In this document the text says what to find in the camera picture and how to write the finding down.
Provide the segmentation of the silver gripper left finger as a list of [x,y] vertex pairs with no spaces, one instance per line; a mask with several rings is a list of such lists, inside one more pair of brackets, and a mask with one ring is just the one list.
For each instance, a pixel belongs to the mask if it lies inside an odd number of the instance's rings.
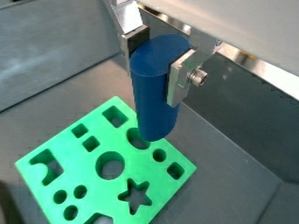
[[130,74],[130,54],[149,39],[149,27],[142,22],[134,0],[104,0],[104,4],[117,30],[120,49],[125,57],[126,74]]

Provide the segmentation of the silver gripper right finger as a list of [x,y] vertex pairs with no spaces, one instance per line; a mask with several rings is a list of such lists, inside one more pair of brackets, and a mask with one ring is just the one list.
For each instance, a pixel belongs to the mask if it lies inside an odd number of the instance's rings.
[[176,107],[185,98],[190,85],[201,86],[208,78],[201,65],[223,47],[223,42],[209,34],[190,29],[190,49],[182,53],[169,66],[166,104]]

